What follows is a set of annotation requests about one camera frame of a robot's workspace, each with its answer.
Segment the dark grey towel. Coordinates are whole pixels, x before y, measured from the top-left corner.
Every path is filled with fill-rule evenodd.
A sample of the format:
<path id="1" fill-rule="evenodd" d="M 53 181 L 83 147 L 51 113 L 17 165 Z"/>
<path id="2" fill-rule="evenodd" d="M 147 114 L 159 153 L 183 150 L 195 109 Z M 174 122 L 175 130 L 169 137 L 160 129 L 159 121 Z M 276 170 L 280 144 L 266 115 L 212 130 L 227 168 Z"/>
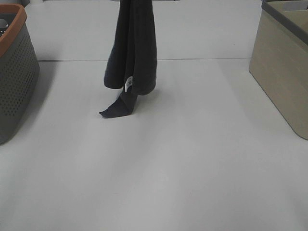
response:
<path id="1" fill-rule="evenodd" d="M 157 43 L 151 0 L 122 0 L 115 40 L 106 65 L 104 85 L 121 89 L 118 98 L 100 112 L 103 118 L 132 114 L 138 96 L 156 87 Z"/>

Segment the grey basket with orange rim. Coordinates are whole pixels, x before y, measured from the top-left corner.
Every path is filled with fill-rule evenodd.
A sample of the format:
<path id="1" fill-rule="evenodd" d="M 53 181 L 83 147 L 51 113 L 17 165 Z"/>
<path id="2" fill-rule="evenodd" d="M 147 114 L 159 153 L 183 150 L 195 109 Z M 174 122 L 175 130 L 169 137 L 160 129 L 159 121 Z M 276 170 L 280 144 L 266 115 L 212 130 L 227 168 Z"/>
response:
<path id="1" fill-rule="evenodd" d="M 0 142 L 9 141 L 32 98 L 40 66 L 24 6 L 0 5 Z"/>

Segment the beige basket with grey rim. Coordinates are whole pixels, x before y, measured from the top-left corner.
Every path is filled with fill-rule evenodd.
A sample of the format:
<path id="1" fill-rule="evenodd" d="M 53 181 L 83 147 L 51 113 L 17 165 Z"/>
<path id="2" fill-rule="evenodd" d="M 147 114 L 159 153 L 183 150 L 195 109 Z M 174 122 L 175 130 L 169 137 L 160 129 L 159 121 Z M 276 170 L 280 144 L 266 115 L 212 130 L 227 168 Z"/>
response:
<path id="1" fill-rule="evenodd" d="M 293 132 L 308 138 L 308 2 L 264 0 L 249 72 Z"/>

